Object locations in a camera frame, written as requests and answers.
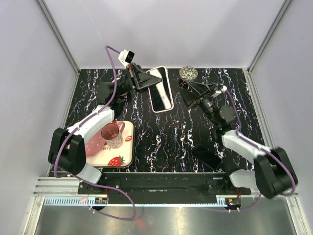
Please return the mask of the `black smartphone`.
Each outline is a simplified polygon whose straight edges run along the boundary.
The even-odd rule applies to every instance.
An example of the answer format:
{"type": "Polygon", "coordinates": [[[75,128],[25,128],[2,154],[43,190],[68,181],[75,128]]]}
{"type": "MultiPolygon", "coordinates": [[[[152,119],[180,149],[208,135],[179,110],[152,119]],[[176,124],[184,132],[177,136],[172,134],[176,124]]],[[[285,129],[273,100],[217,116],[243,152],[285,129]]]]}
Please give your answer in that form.
{"type": "Polygon", "coordinates": [[[222,166],[222,159],[200,144],[197,144],[191,153],[196,159],[212,170],[217,170],[222,166]]]}

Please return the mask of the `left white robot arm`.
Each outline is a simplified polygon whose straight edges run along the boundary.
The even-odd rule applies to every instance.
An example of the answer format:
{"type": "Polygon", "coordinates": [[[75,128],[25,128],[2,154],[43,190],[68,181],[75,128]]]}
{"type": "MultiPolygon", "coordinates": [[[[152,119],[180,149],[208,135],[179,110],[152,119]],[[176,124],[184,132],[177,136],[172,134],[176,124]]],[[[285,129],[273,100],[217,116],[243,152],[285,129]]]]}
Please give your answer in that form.
{"type": "Polygon", "coordinates": [[[119,117],[123,112],[121,96],[132,90],[138,92],[162,82],[156,72],[144,71],[135,63],[126,66],[126,74],[113,82],[101,82],[95,87],[99,104],[87,117],[67,129],[54,131],[48,161],[54,165],[54,176],[61,178],[57,169],[70,173],[88,182],[89,189],[96,194],[105,190],[102,173],[87,162],[86,143],[105,125],[119,117]]]}

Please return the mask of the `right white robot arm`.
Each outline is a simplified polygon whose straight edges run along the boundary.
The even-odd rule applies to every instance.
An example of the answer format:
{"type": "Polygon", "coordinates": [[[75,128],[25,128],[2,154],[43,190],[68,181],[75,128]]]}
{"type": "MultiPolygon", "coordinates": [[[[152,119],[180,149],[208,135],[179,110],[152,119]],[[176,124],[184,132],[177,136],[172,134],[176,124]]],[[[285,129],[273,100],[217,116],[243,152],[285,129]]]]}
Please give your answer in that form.
{"type": "Polygon", "coordinates": [[[253,188],[268,199],[295,192],[298,179],[286,151],[242,134],[236,104],[225,85],[182,82],[179,92],[188,108],[199,106],[211,122],[214,142],[235,151],[254,166],[253,171],[238,169],[230,173],[222,181],[224,192],[233,194],[239,188],[253,188]]]}

